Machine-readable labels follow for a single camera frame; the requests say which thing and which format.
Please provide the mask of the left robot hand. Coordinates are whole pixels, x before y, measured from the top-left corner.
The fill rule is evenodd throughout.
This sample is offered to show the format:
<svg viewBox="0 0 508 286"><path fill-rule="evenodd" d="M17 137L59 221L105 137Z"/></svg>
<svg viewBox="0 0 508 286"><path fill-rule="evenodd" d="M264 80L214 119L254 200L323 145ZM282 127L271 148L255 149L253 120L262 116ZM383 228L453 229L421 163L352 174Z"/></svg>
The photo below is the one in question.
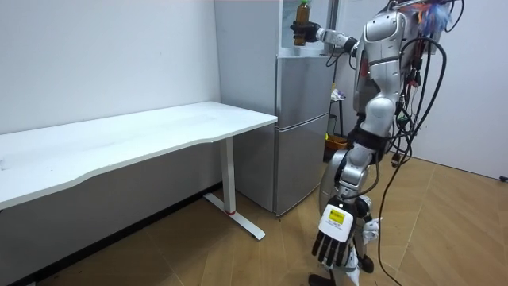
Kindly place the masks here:
<svg viewBox="0 0 508 286"><path fill-rule="evenodd" d="M327 267L342 266L349 249L356 209L339 197L332 197L323 210L311 253Z"/></svg>

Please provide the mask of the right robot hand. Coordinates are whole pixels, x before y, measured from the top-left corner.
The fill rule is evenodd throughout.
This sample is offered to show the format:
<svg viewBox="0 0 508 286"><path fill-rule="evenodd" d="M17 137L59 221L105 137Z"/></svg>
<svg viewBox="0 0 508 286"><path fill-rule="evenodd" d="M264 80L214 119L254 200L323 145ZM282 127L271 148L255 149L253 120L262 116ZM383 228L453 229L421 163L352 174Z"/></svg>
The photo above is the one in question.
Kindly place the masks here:
<svg viewBox="0 0 508 286"><path fill-rule="evenodd" d="M294 45L304 46L307 42L313 43L318 41L316 35L321 26L312 21L298 22L294 21L290 26L293 31Z"/></svg>

